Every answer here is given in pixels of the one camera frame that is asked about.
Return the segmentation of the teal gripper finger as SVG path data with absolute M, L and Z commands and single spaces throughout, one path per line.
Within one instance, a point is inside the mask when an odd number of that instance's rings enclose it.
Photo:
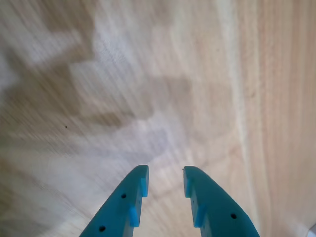
M 138 165 L 104 202 L 81 237 L 131 237 L 139 227 L 142 198 L 148 196 L 149 167 Z
M 184 193 L 190 199 L 193 225 L 202 237 L 258 237 L 249 216 L 210 176 L 185 166 Z

